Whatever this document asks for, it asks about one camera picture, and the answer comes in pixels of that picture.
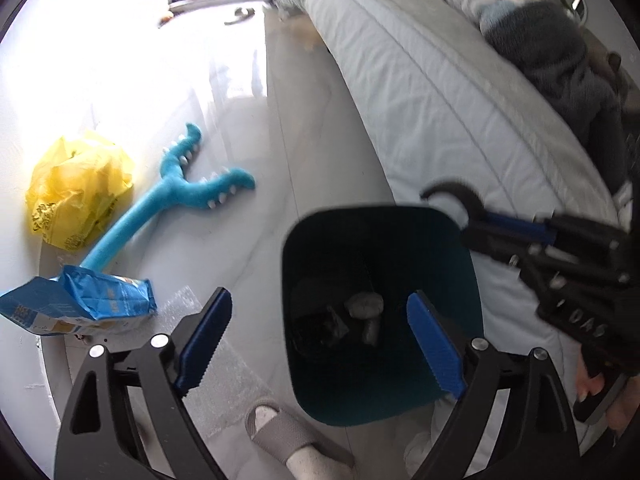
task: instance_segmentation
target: bed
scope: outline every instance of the bed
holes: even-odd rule
[[[276,0],[307,13],[340,67],[396,203],[417,203],[442,180],[471,184],[488,208],[533,218],[564,210],[618,224],[616,207],[569,127],[535,88],[443,0]],[[434,199],[460,224],[453,201]],[[546,348],[575,399],[577,344],[536,317],[513,269],[474,254],[486,337],[501,351]],[[500,395],[472,463],[499,430]],[[432,437],[452,403],[436,403]],[[577,425],[587,446],[596,433]]]

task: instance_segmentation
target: trash bag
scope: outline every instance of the trash bag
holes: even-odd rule
[[[131,189],[132,172],[124,150],[95,132],[77,140],[60,137],[31,175],[31,231],[67,251],[85,247],[105,230],[118,200]]]

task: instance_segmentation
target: hand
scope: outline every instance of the hand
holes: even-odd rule
[[[604,377],[602,374],[592,378],[589,377],[587,368],[582,360],[582,352],[578,354],[578,371],[575,376],[575,387],[580,402],[586,399],[588,394],[597,395],[604,388]],[[607,424],[616,432],[618,437],[626,430],[626,427],[636,414],[638,406],[640,406],[640,376],[632,377],[628,380],[625,388],[607,410]]]

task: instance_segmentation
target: trash can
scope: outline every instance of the trash can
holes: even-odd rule
[[[443,396],[406,320],[406,300],[423,290],[469,338],[482,315],[469,251],[458,226],[424,206],[322,210],[302,219],[282,253],[287,358],[300,406],[331,426],[354,426]],[[376,346],[344,302],[359,292],[384,301]],[[340,329],[327,338],[332,318]]]

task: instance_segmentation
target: sock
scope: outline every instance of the sock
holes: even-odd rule
[[[255,410],[255,429],[260,431],[278,413],[268,406]],[[351,468],[324,456],[313,446],[297,450],[287,460],[287,469],[296,480],[353,480]]]

